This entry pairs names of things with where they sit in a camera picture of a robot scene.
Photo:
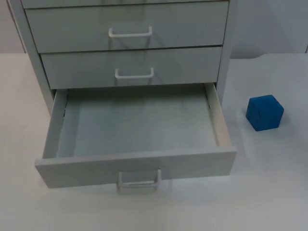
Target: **drawer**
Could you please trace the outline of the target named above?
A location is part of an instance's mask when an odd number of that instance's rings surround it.
[[[220,0],[22,0],[25,9],[74,6],[134,5],[172,2],[220,1]]]
[[[157,180],[228,175],[235,155],[212,83],[75,89],[57,91],[35,166],[50,188],[122,187],[122,177],[153,180],[143,172]]]
[[[227,1],[26,10],[39,53],[223,43]]]
[[[42,54],[52,89],[216,82],[221,47]]]

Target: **drawer front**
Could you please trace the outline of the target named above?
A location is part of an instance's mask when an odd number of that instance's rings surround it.
[[[221,1],[221,0],[22,0],[25,9],[74,6],[134,5],[172,2]]]
[[[235,155],[214,84],[58,90],[36,168],[56,188],[228,175]]]
[[[43,54],[52,89],[216,82],[221,47]]]
[[[223,43],[228,2],[26,10],[39,53]]]

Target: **white wall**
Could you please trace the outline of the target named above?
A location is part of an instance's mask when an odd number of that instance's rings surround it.
[[[308,0],[239,0],[233,58],[304,53]]]
[[[0,0],[0,53],[24,53],[6,0]]]

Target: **drawer cabinet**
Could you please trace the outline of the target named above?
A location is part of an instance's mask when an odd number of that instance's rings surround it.
[[[222,45],[228,2],[26,10],[40,53]]]
[[[11,0],[51,121],[49,188],[230,174],[237,0]]]
[[[52,89],[216,82],[221,48],[43,54]]]

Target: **table surface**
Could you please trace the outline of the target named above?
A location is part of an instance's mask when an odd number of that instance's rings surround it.
[[[223,111],[238,155],[229,177],[164,180],[148,195],[115,185],[48,189],[34,168],[49,114],[26,54],[0,54],[0,230],[306,231],[308,55],[231,60]],[[255,132],[250,97],[273,94],[278,129]]]

